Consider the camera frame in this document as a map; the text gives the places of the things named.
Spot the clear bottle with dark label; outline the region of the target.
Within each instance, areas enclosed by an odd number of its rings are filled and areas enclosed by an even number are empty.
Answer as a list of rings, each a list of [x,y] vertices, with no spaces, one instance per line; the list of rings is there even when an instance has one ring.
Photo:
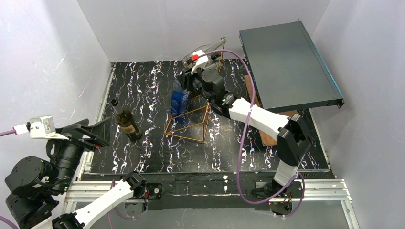
[[[217,41],[215,41],[215,42],[213,42],[213,43],[206,44],[206,45],[203,45],[203,46],[200,46],[200,47],[194,49],[193,51],[191,51],[189,54],[187,54],[187,55],[183,58],[183,60],[182,60],[183,66],[184,66],[185,68],[191,68],[191,65],[192,65],[192,56],[193,56],[193,53],[194,53],[194,52],[199,51],[199,50],[203,51],[204,53],[207,53],[207,52],[210,52],[210,51],[214,51],[214,50],[219,49],[220,47],[224,47],[224,44],[225,44],[226,42],[227,42],[227,38],[226,38],[226,37],[222,37],[222,38],[220,38],[219,40],[217,40]]]

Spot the clear square bottle black cap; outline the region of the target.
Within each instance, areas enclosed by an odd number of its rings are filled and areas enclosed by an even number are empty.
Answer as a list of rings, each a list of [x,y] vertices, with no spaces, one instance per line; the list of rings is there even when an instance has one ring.
[[[219,60],[219,58],[222,56],[221,52],[213,52],[208,55],[208,59],[210,62],[216,62]]]

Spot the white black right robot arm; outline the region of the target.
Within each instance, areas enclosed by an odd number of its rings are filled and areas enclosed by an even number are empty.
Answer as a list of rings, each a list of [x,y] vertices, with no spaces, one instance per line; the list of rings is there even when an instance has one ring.
[[[234,95],[225,88],[224,78],[216,70],[198,69],[192,73],[184,69],[176,79],[183,89],[207,100],[218,115],[244,122],[277,141],[280,162],[272,181],[274,186],[281,188],[294,177],[312,144],[309,129],[300,115],[276,114]]]

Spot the blue glass bottle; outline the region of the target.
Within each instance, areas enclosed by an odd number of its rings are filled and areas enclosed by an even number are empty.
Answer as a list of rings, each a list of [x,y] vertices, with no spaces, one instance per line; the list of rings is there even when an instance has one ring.
[[[177,116],[185,114],[190,99],[191,92],[187,89],[183,89],[181,83],[175,80],[171,94],[171,115],[176,118]]]

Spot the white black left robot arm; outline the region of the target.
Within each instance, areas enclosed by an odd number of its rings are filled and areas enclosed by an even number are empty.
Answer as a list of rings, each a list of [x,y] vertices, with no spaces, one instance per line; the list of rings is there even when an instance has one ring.
[[[147,182],[132,171],[108,192],[84,208],[52,217],[58,205],[55,196],[70,187],[83,152],[110,145],[111,118],[93,125],[83,119],[56,128],[50,115],[31,118],[15,126],[15,134],[29,133],[46,140],[48,160],[36,156],[21,159],[5,178],[11,191],[6,205],[20,229],[88,229],[114,207],[130,198],[146,198]]]

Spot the dark olive bottle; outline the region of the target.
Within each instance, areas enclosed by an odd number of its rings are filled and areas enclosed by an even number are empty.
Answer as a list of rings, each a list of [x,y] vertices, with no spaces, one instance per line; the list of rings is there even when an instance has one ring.
[[[116,99],[112,99],[110,104],[115,110],[114,119],[126,136],[133,142],[140,139],[142,131],[135,121],[132,112],[124,108]]]

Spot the gold wire wine rack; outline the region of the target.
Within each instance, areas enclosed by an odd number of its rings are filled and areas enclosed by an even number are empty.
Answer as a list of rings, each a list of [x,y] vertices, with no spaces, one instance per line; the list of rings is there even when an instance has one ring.
[[[223,52],[220,51],[220,49],[224,47],[220,47],[217,50],[206,53],[208,56],[213,52],[221,52],[222,56],[218,61],[210,62],[204,68],[202,73],[201,91],[204,92],[205,98],[203,98],[201,95],[194,98],[191,96],[188,103],[187,112],[185,114],[177,116],[176,118],[171,115],[168,124],[173,125],[173,128],[170,129],[167,126],[164,133],[165,136],[175,136],[199,143],[205,142],[211,103],[214,102],[215,97],[219,95],[219,83],[223,82],[220,77],[220,70],[223,63]],[[181,71],[192,70],[192,65],[191,68],[185,68],[182,65]]]

